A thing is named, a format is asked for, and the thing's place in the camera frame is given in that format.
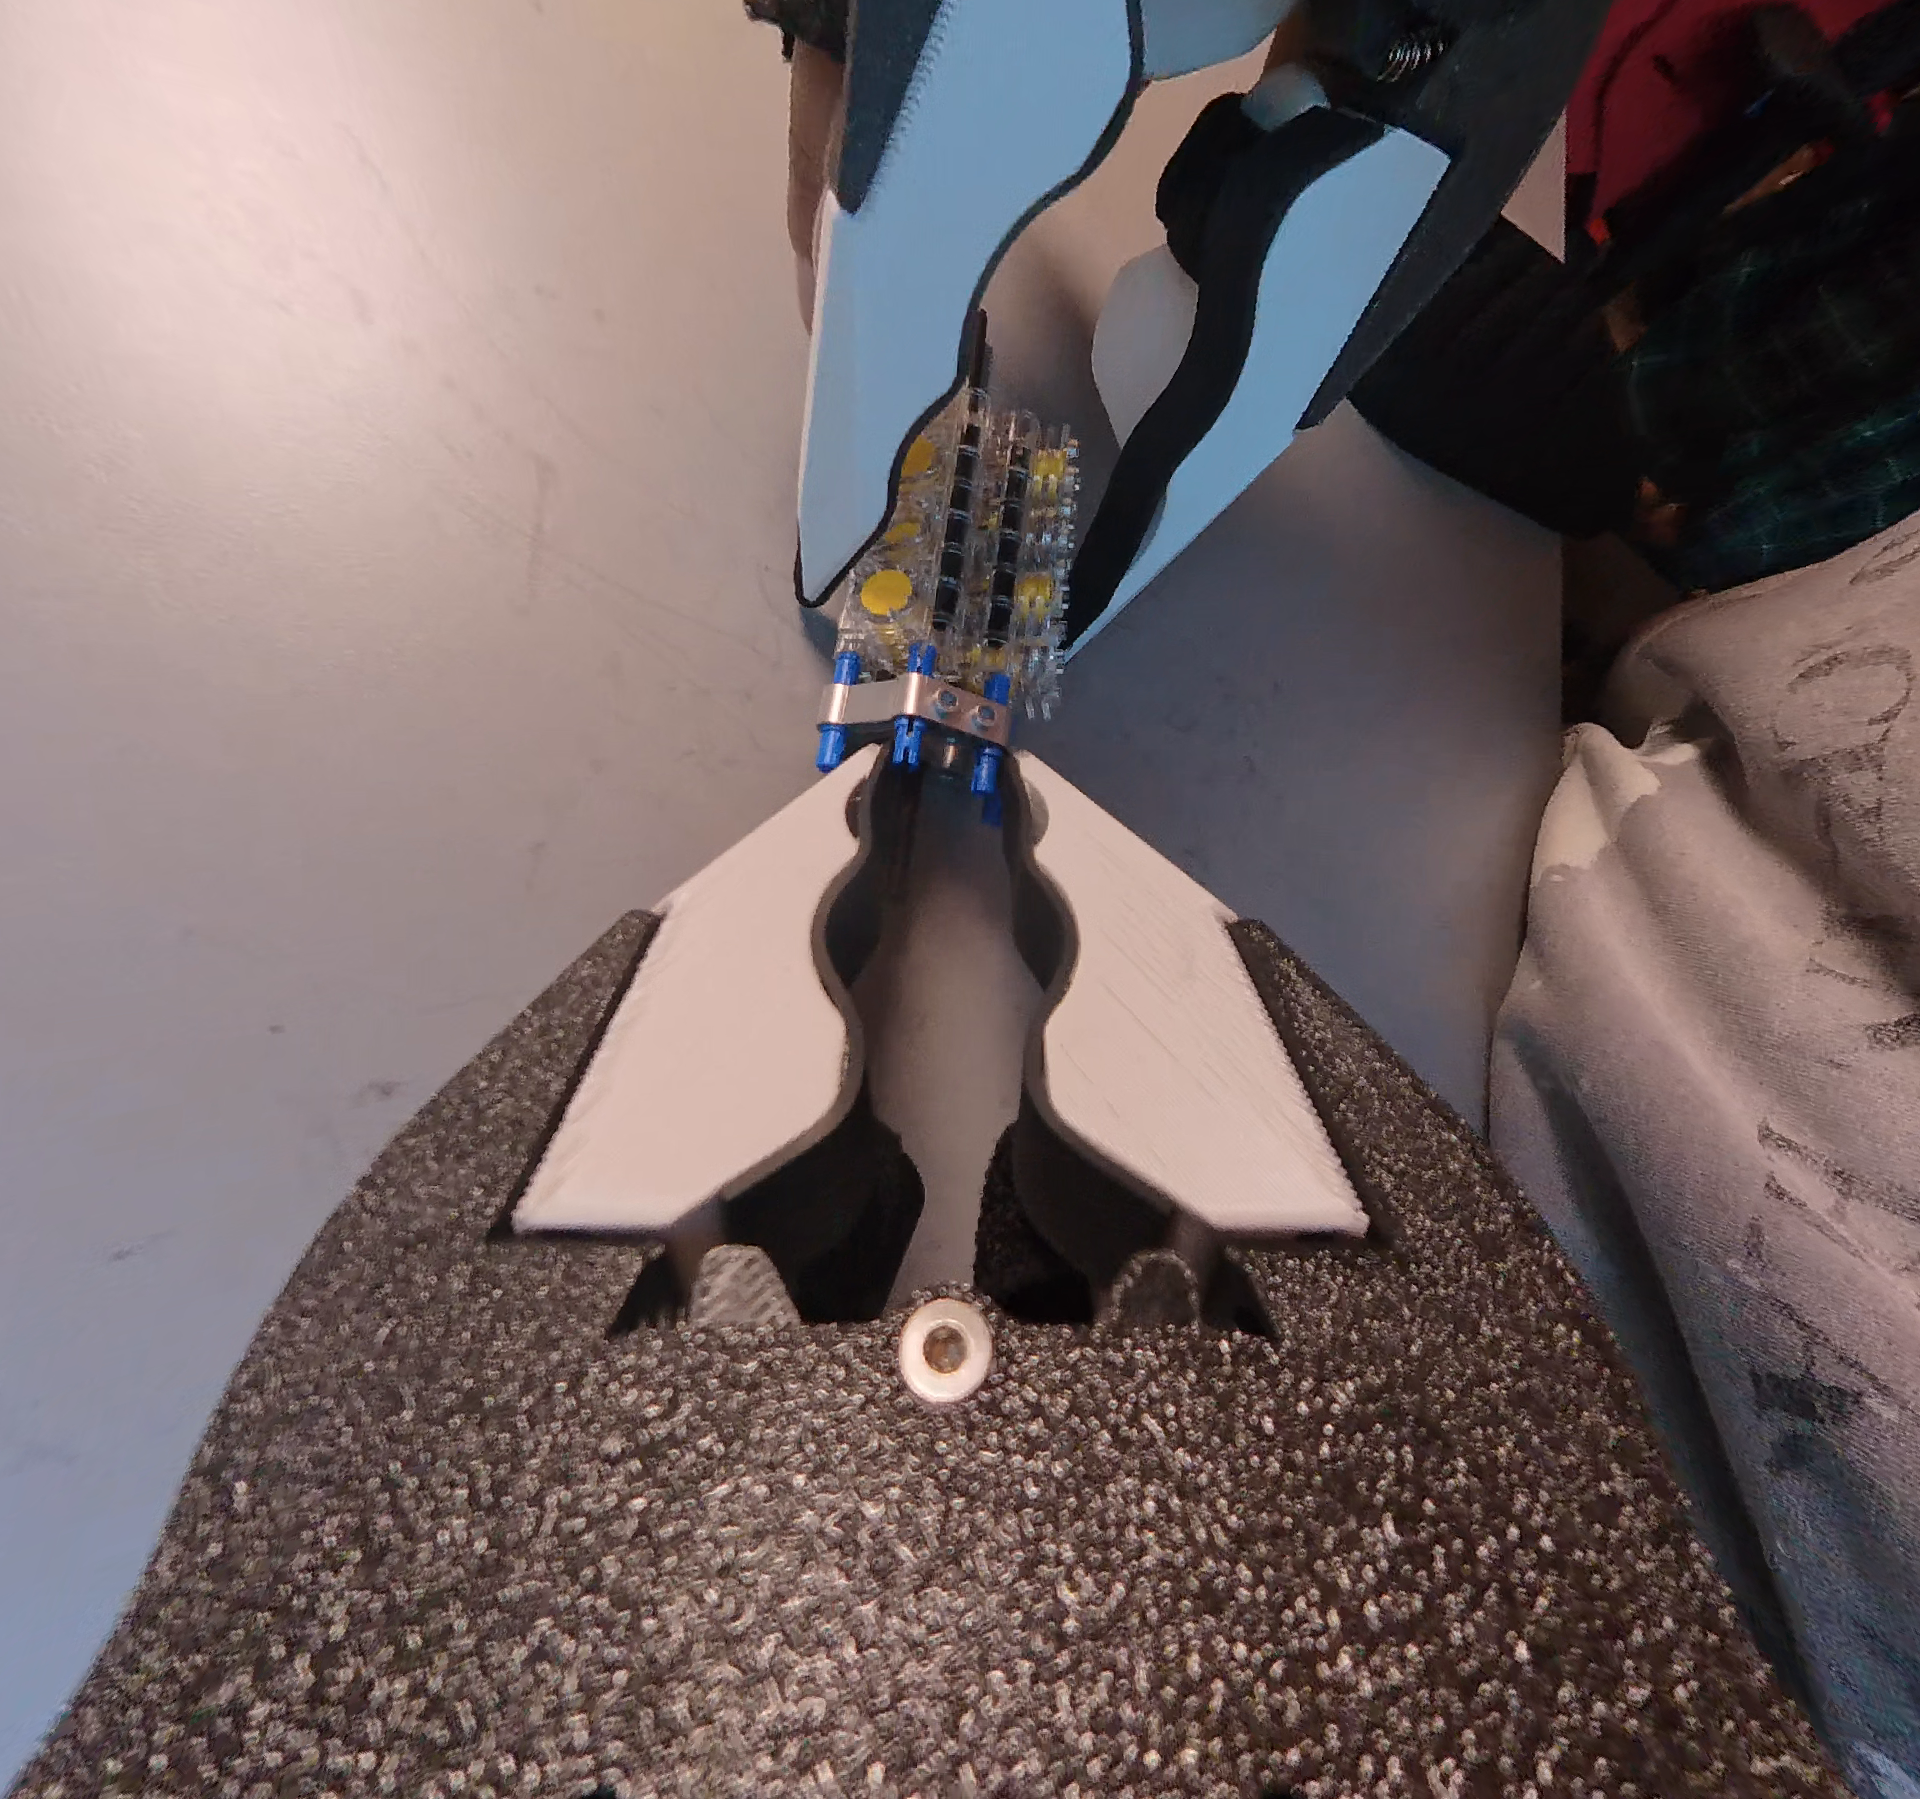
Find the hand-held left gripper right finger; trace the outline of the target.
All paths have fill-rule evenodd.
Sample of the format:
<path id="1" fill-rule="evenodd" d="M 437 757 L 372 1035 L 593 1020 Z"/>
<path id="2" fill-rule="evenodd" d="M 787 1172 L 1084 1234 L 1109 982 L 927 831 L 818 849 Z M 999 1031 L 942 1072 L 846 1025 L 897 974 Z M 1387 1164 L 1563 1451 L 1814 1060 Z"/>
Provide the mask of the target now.
<path id="1" fill-rule="evenodd" d="M 1370 1230 L 1229 933 L 1236 916 L 1045 760 L 1032 865 L 1069 921 L 1038 1031 L 1042 1116 L 1228 1239 Z"/>

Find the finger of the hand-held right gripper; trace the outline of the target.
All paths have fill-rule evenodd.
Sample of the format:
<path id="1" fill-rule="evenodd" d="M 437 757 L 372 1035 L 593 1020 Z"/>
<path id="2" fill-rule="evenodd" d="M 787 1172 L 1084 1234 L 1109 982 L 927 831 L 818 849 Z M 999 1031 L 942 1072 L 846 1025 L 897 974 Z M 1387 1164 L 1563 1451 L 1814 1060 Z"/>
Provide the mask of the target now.
<path id="1" fill-rule="evenodd" d="M 1069 576 L 1070 649 L 1293 443 L 1447 168 L 1413 131 L 1312 104 L 1229 158 L 1193 271 L 1169 246 L 1118 271 L 1091 373 L 1119 449 Z"/>
<path id="2" fill-rule="evenodd" d="M 1140 0 L 849 2 L 802 421 L 804 606 L 878 538 L 908 445 L 961 389 L 988 274 L 1100 164 L 1140 64 Z"/>

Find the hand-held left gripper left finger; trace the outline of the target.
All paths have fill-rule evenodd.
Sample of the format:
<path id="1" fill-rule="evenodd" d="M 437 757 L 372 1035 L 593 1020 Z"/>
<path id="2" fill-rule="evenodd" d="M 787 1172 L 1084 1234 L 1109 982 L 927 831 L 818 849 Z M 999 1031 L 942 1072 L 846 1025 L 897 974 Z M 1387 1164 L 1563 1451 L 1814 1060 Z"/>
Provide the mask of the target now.
<path id="1" fill-rule="evenodd" d="M 823 911 L 881 764 L 851 754 L 666 895 L 516 1202 L 518 1236 L 664 1236 L 845 1116 L 856 1026 Z"/>

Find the grey beam frame with holes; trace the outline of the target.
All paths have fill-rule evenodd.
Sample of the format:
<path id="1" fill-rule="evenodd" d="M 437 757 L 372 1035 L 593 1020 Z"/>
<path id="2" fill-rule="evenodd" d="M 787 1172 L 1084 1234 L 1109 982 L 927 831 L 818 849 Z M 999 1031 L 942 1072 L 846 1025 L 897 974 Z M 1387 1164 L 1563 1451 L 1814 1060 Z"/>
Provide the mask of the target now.
<path id="1" fill-rule="evenodd" d="M 859 679 L 846 700 L 846 731 L 851 750 L 865 740 L 881 740 L 892 762 L 894 717 L 914 712 L 925 723 L 922 759 L 938 770 L 974 773 L 974 757 L 987 740 L 1013 742 L 1015 717 L 1008 731 L 998 731 L 998 707 L 985 693 L 961 688 L 940 675 L 921 677 L 905 697 L 905 675 L 887 679 Z"/>

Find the clear block with yellow pistons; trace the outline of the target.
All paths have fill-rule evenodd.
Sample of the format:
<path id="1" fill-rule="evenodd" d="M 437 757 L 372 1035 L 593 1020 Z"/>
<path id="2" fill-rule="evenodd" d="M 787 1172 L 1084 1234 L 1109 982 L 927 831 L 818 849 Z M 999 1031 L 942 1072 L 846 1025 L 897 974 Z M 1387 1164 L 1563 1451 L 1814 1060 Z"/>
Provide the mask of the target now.
<path id="1" fill-rule="evenodd" d="M 837 650 L 862 675 L 905 675 L 929 644 L 936 673 L 985 692 L 1013 684 L 1013 707 L 1050 717 L 1065 665 L 1079 447 L 1069 425 L 956 392 L 903 456 L 878 541 L 856 561 Z"/>

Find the black office chair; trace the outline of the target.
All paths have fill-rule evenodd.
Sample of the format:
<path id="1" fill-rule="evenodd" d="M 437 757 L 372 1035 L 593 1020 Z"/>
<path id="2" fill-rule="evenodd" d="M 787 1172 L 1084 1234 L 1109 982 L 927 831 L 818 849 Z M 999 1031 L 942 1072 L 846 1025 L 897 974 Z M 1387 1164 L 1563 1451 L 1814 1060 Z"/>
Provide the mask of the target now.
<path id="1" fill-rule="evenodd" d="M 1348 391 L 1382 439 L 1539 527 L 1617 530 L 1640 473 L 1591 288 L 1509 219 Z"/>

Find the dark plaid cloth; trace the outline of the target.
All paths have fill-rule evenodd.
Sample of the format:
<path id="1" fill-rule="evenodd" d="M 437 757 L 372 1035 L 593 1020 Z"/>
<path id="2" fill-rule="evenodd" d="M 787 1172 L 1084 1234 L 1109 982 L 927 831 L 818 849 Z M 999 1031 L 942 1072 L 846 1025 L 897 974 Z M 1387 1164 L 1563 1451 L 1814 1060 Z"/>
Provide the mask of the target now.
<path id="1" fill-rule="evenodd" d="M 1631 538 L 1669 584 L 1743 586 L 1881 533 L 1917 496 L 1915 214 L 1721 227 L 1621 373 Z"/>

